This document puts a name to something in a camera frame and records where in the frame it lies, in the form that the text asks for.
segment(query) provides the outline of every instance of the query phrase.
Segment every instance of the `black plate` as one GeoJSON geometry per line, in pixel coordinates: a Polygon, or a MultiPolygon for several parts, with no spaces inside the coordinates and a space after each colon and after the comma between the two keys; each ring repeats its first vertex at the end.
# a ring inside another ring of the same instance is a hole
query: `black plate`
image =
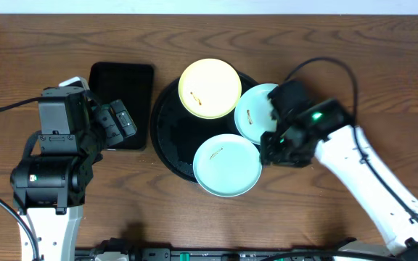
{"type": "MultiPolygon", "coordinates": [[[[258,83],[238,72],[242,94],[258,83]]],[[[215,120],[194,116],[183,106],[179,97],[179,80],[174,80],[157,98],[152,109],[151,141],[160,160],[173,173],[195,182],[193,157],[209,138],[224,133],[239,135],[234,124],[234,110],[215,120]]]]}

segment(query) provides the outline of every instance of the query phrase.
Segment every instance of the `cable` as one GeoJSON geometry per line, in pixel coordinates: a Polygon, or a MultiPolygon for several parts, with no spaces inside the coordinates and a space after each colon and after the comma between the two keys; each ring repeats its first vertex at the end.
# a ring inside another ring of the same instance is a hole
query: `cable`
{"type": "Polygon", "coordinates": [[[373,261],[396,261],[394,257],[382,257],[375,254],[364,254],[347,251],[303,251],[303,252],[288,252],[283,254],[275,254],[271,257],[266,257],[261,261],[275,261],[281,258],[289,257],[349,257],[349,258],[360,258],[363,260],[373,261]]]}
{"type": "MultiPolygon", "coordinates": [[[[94,94],[92,91],[85,90],[85,91],[83,91],[83,95],[85,97],[88,97],[91,100],[93,100],[93,102],[95,102],[98,107],[101,107],[102,106],[101,99],[96,94],[94,94]]],[[[25,105],[25,104],[29,104],[31,102],[38,102],[38,101],[40,101],[42,99],[45,99],[45,98],[46,97],[40,96],[40,97],[31,98],[31,99],[26,99],[24,101],[19,101],[19,102],[16,102],[14,104],[11,104],[11,105],[7,105],[7,106],[4,106],[4,107],[1,107],[0,108],[0,112],[5,112],[8,109],[13,109],[15,107],[19,107],[19,106],[22,106],[22,105],[25,105]]]]}
{"type": "Polygon", "coordinates": [[[30,135],[30,138],[28,138],[27,142],[25,143],[25,147],[23,148],[22,159],[28,158],[30,155],[32,155],[33,148],[35,147],[38,136],[40,135],[41,130],[38,130],[30,135]]]}
{"type": "Polygon", "coordinates": [[[357,108],[358,108],[358,84],[356,76],[354,75],[352,69],[344,62],[331,58],[331,57],[316,57],[309,59],[301,64],[299,64],[295,69],[293,69],[290,74],[287,76],[285,81],[289,80],[299,69],[304,67],[307,64],[310,64],[312,62],[317,61],[325,61],[325,62],[331,62],[333,64],[336,64],[343,68],[347,73],[349,78],[351,79],[351,84],[353,87],[353,138],[354,142],[356,143],[356,147],[359,151],[359,154],[362,157],[362,160],[366,163],[367,167],[370,169],[370,171],[374,174],[375,178],[383,185],[383,187],[390,193],[390,195],[399,203],[403,209],[409,213],[411,218],[415,220],[418,223],[418,214],[414,212],[410,207],[407,206],[406,203],[394,192],[394,190],[389,187],[388,184],[383,180],[383,178],[378,174],[378,172],[374,169],[374,167],[370,164],[370,161],[368,159],[368,155],[362,150],[361,145],[359,144],[359,141],[357,139],[357,132],[356,132],[356,126],[357,126],[357,108]]]}
{"type": "Polygon", "coordinates": [[[33,260],[39,261],[40,254],[38,250],[38,242],[35,239],[35,236],[30,231],[27,224],[20,218],[20,216],[2,199],[0,199],[0,206],[3,207],[15,220],[22,226],[23,230],[27,233],[28,239],[30,240],[30,244],[32,245],[33,250],[33,260]]]}
{"type": "Polygon", "coordinates": [[[0,112],[4,112],[4,111],[7,111],[8,109],[12,109],[12,108],[15,108],[15,107],[18,107],[18,106],[22,106],[22,105],[25,105],[25,104],[29,104],[31,102],[37,102],[37,101],[39,101],[39,100],[41,100],[43,98],[44,97],[41,97],[40,96],[40,97],[31,98],[31,99],[26,99],[25,101],[19,101],[19,102],[16,102],[14,104],[11,104],[11,105],[7,105],[5,107],[1,107],[0,108],[0,112]]]}

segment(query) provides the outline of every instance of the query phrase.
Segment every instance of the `wooden table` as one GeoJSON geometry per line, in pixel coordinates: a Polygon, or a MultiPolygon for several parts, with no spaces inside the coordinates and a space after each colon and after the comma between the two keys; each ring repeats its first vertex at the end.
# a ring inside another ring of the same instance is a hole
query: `wooden table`
{"type": "MultiPolygon", "coordinates": [[[[260,83],[279,83],[298,63],[337,57],[361,85],[359,122],[374,148],[418,197],[418,17],[0,15],[0,107],[47,86],[89,76],[98,61],[155,66],[152,99],[186,66],[214,57],[260,83]]],[[[320,99],[351,107],[345,73],[324,63],[299,76],[320,99]]],[[[0,196],[40,128],[36,104],[0,114],[0,196]]],[[[110,237],[175,247],[330,246],[355,236],[381,244],[372,221],[317,162],[266,167],[258,184],[231,199],[211,196],[168,170],[148,139],[143,152],[105,152],[87,189],[77,245],[110,237]]],[[[0,260],[18,260],[16,222],[0,208],[0,260]]]]}

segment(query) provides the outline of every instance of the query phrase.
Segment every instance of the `black cable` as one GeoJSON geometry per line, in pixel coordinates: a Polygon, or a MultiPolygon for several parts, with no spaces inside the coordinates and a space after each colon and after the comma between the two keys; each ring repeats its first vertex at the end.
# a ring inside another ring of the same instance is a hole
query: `black cable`
{"type": "Polygon", "coordinates": [[[375,254],[364,254],[357,252],[347,252],[347,251],[303,251],[303,252],[288,252],[283,254],[275,254],[271,257],[266,257],[261,261],[275,261],[280,258],[289,258],[289,257],[349,257],[349,258],[360,258],[363,260],[373,260],[373,261],[396,261],[394,257],[382,257],[375,254]]]}
{"type": "Polygon", "coordinates": [[[38,140],[38,136],[41,135],[41,130],[34,132],[25,142],[25,147],[23,148],[22,159],[28,158],[32,155],[33,148],[38,140]]]}
{"type": "Polygon", "coordinates": [[[341,68],[343,68],[349,75],[349,78],[351,79],[352,87],[353,87],[353,138],[354,142],[356,143],[356,147],[359,151],[359,154],[362,157],[362,160],[366,163],[367,167],[370,169],[370,171],[374,174],[375,178],[383,185],[383,187],[390,193],[390,195],[399,203],[403,209],[409,213],[411,218],[415,220],[418,223],[418,214],[414,212],[407,204],[394,192],[394,190],[389,187],[388,184],[383,180],[383,178],[378,174],[378,172],[374,169],[374,167],[370,164],[368,155],[362,150],[361,145],[359,144],[359,141],[357,139],[357,132],[356,132],[356,126],[357,126],[357,108],[358,108],[358,84],[357,84],[357,78],[354,75],[352,69],[344,62],[331,58],[331,57],[316,57],[309,59],[301,64],[299,64],[293,71],[290,72],[290,74],[287,76],[285,81],[289,80],[299,69],[304,67],[305,65],[316,62],[316,61],[325,61],[325,62],[331,62],[333,64],[339,65],[341,68]]]}
{"type": "MultiPolygon", "coordinates": [[[[96,105],[98,107],[101,107],[102,106],[101,99],[96,94],[94,94],[92,91],[85,90],[85,91],[83,91],[83,95],[85,97],[88,97],[91,100],[93,100],[93,102],[96,103],[96,105]]],[[[22,105],[25,105],[25,104],[29,104],[31,102],[38,102],[38,101],[40,101],[42,99],[45,99],[45,98],[46,97],[40,96],[40,97],[31,98],[31,99],[26,99],[25,101],[19,101],[19,102],[16,102],[14,104],[11,104],[11,105],[7,105],[7,106],[4,106],[4,107],[1,107],[0,108],[0,112],[5,112],[8,109],[13,109],[15,107],[19,107],[19,106],[22,106],[22,105]]]]}
{"type": "Polygon", "coordinates": [[[31,98],[31,99],[26,99],[25,101],[19,101],[19,102],[16,102],[14,104],[11,104],[11,105],[1,107],[0,112],[4,112],[4,111],[7,111],[8,109],[12,109],[12,108],[15,108],[15,107],[18,107],[18,106],[29,104],[31,102],[37,102],[37,101],[41,100],[42,98],[44,98],[44,97],[40,96],[40,97],[31,98]]]}
{"type": "Polygon", "coordinates": [[[0,206],[3,207],[15,220],[22,226],[23,230],[27,233],[28,239],[30,240],[30,244],[32,245],[33,250],[33,260],[39,261],[40,260],[40,253],[38,250],[38,242],[35,239],[35,236],[30,231],[27,224],[20,218],[20,216],[2,199],[0,199],[0,206]]]}

